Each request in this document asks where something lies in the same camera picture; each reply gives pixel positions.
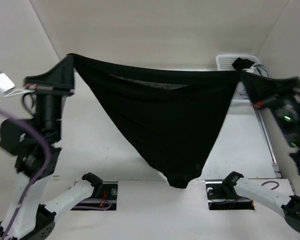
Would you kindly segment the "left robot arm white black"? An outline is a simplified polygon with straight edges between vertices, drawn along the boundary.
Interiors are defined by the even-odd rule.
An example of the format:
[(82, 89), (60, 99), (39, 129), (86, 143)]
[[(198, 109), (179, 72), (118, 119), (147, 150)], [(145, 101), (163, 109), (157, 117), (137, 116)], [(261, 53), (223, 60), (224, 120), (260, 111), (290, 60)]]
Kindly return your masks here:
[(85, 199), (102, 195), (103, 181), (93, 173), (57, 198), (42, 204), (43, 191), (55, 172), (61, 148), (62, 115), (65, 99), (74, 94), (74, 56), (67, 55), (46, 73), (28, 76), (23, 87), (0, 72), (3, 98), (32, 96), (35, 111), (20, 119), (0, 109), (0, 148), (16, 157), (14, 195), (0, 222), (2, 240), (44, 240), (56, 221)]

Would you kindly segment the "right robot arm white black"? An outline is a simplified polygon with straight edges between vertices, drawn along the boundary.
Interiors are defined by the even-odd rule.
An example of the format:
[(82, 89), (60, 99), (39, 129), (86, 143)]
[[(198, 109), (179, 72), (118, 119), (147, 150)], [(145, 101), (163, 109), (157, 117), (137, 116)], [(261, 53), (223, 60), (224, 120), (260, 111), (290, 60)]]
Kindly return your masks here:
[[(270, 111), (285, 141), (295, 150), (289, 156), (300, 176), (300, 78), (275, 79), (248, 70), (239, 75), (253, 107)], [(300, 234), (300, 195), (262, 186), (236, 171), (222, 181), (221, 190), (228, 198), (246, 198), (272, 210)]]

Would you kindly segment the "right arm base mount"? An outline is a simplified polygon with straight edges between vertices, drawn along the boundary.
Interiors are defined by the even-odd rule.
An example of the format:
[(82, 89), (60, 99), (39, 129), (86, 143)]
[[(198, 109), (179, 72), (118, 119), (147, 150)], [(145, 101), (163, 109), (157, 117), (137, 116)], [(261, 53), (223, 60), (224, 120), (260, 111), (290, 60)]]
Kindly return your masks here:
[(221, 181), (205, 182), (208, 208), (211, 211), (254, 211), (254, 202), (246, 197), (234, 193), (226, 193)]

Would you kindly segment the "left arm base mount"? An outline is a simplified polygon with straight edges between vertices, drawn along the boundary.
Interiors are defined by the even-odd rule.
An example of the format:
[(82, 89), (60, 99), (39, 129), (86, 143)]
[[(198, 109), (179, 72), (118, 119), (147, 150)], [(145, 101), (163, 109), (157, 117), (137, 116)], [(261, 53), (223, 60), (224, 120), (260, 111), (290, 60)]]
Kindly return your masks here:
[(104, 182), (98, 195), (82, 200), (72, 211), (116, 211), (118, 198), (117, 181)]

